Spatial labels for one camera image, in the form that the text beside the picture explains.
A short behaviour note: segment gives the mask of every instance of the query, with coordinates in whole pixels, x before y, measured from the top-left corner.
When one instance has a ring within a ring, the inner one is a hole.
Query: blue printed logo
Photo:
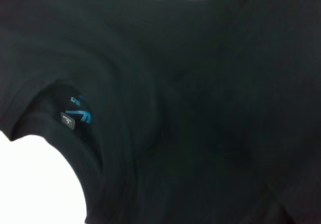
[[[91,123],[91,113],[87,111],[65,111],[67,114],[74,114],[74,115],[83,115],[81,121],[86,122],[88,124]]]

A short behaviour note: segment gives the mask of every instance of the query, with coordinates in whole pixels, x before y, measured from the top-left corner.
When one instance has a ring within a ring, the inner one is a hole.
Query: small black label
[[[67,125],[70,129],[74,130],[75,129],[75,120],[63,112],[60,112],[60,115],[61,115],[61,122],[65,125]]]

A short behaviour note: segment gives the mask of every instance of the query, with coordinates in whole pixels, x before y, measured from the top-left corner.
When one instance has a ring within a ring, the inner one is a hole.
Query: white surface
[[[1,224],[84,224],[85,197],[65,158],[39,136],[0,132]]]

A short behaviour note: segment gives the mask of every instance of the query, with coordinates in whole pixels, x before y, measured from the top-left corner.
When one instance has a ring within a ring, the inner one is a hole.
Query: black fabric
[[[0,1],[0,130],[66,157],[86,223],[321,221],[321,0]]]

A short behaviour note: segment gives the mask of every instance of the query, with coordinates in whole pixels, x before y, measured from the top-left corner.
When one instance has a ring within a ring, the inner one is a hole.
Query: shirt tag
[[[61,122],[65,125],[67,125],[70,129],[74,130],[75,129],[75,120],[63,112],[60,112],[60,115],[61,115]]]

